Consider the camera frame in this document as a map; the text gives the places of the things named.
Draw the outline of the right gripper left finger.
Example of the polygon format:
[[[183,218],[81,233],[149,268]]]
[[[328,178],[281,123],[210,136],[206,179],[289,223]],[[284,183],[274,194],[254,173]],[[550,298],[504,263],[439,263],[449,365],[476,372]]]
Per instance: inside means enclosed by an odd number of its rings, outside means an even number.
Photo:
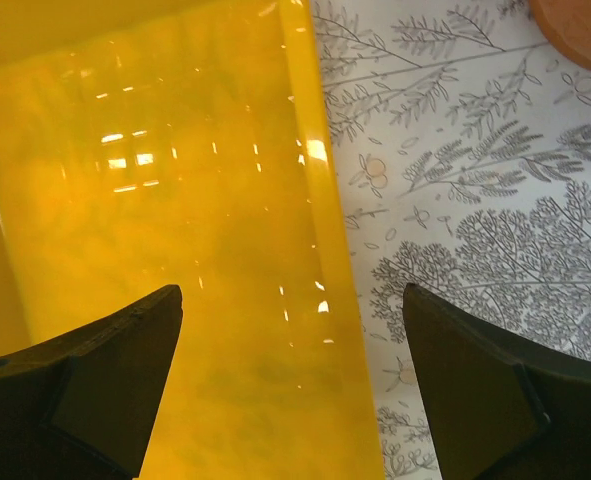
[[[166,285],[0,357],[0,479],[135,479],[183,318]]]

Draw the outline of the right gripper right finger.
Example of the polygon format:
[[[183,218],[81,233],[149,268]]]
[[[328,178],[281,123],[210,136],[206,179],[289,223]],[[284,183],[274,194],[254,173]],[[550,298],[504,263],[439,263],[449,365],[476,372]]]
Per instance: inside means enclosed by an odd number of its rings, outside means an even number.
[[[445,479],[591,479],[591,362],[406,286],[403,319]]]

